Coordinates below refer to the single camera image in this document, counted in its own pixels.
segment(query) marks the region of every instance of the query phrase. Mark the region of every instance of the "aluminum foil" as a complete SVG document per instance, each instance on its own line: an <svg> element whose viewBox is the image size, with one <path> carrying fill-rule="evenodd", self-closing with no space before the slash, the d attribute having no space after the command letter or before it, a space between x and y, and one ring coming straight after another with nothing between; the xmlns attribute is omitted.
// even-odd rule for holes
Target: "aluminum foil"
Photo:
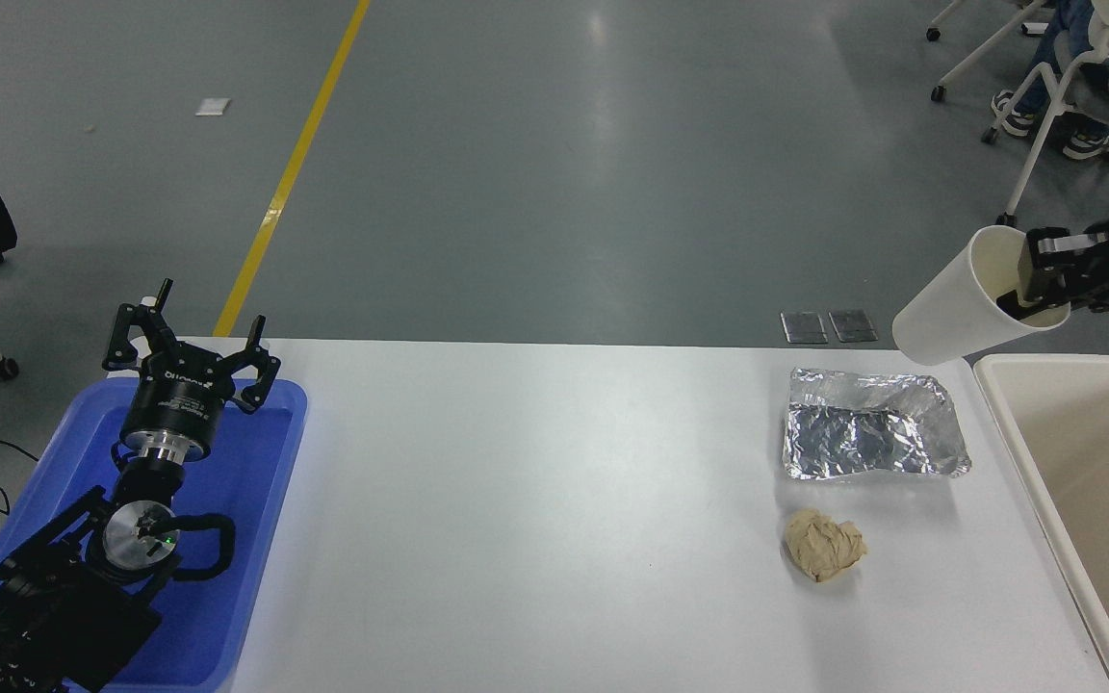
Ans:
<svg viewBox="0 0 1109 693"><path fill-rule="evenodd" d="M960 477L971 465L953 399L936 378L812 368L790 374L783 458L792 478Z"/></svg>

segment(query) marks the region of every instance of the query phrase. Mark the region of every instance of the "gray floor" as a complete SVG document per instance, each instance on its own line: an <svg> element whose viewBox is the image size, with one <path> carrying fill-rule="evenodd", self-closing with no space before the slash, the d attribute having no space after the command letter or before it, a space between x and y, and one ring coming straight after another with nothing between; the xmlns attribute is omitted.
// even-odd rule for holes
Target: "gray floor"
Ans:
<svg viewBox="0 0 1109 693"><path fill-rule="evenodd" d="M0 4L0 437L40 452L164 276L211 333L354 4ZM978 135L1032 40L932 104L1011 12L925 42L940 4L375 0L237 333L782 347L780 310L858 307L893 347L1028 152ZM1048 152L1019 214L1106 218L1109 165ZM1004 350L1109 353L1109 315Z"/></svg>

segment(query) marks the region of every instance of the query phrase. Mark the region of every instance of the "white chair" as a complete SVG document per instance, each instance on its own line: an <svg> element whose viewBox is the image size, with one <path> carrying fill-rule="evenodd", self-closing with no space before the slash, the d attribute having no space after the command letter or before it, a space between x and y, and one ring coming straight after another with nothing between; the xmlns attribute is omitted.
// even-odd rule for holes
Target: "white chair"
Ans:
<svg viewBox="0 0 1109 693"><path fill-rule="evenodd" d="M1034 22L1025 21L1026 19L1032 17L1034 12L1038 12L1039 9L1042 8L1042 4L1047 4L1047 0L1008 0L1008 1L1020 8L1017 11L1017 13L1013 14L1011 19L1008 19L1008 22L1005 23L1005 26L999 27L999 31L997 31L994 34L990 34L990 39L984 40L983 43L978 45L978 48L974 49L973 53L969 53L967 57L965 57L964 61L958 62L956 67L947 71L947 73L945 73L940 79L938 79L938 83L936 83L936 89L933 89L932 91L932 101L937 101L937 102L943 101L944 93L947 92L947 84L949 84L956 78L959 78L960 74L964 73L964 71L967 71L969 70L969 68L973 68L975 62L980 61L981 58L986 55L986 53L989 53L991 49L994 49L996 44L999 43L999 40L1003 40L1005 35L1008 35L1008 33L1011 32L1014 28L1017 28L1017 26L1021 27L1021 33L1026 35L1038 35L1041 33L1040 30L1045 30L1045 28L1047 28L1045 23L1038 23L1036 26ZM940 28L939 28L940 23L944 21L944 19L949 18L949 14L956 12L956 10L959 9L960 6L966 2L967 0L953 0L953 2L949 6L947 6L947 8L944 8L944 11L936 14L936 18L932 20L930 26L927 27L927 40L938 40L938 37L940 37Z"/></svg>
<svg viewBox="0 0 1109 693"><path fill-rule="evenodd" d="M1051 131L1055 119L1065 113L1081 113L1086 118L1109 124L1109 91L1098 88L1086 79L1079 79L1081 65L1097 64L1109 65L1109 3L1106 0L1095 0L1095 18L1090 24L1090 40L1095 49L1090 52L1081 53L1075 59L1069 52L1069 32L1061 32L1055 37L1055 59L1060 65L1067 65L1064 75L1055 74L1048 62L1040 62L1025 77L1020 88L1008 100L1008 105L1004 108L990 128L983 133L981 140L986 144L994 144L999 135L1000 123L1011 114L1015 106L1035 79L1041 79L1047 84L1047 92L1050 92L1050 101L1047 102L1047 113L1042 115L1042 124L1038 130L1038 136L1034 137L1034 145L1029 155L1025 159L1025 166L1021 167L1017 179L1016 188L1008 198L1008 206L1004 207L1004 213L998 216L996 223L1014 225L1017 223L1017 204L1021 194L1025 193L1025 185L1029 183L1029 176L1034 172L1034 164L1038 163L1038 154L1042 151L1042 145L1047 143L1047 135ZM1106 161L1109 161L1109 150L1105 153Z"/></svg>

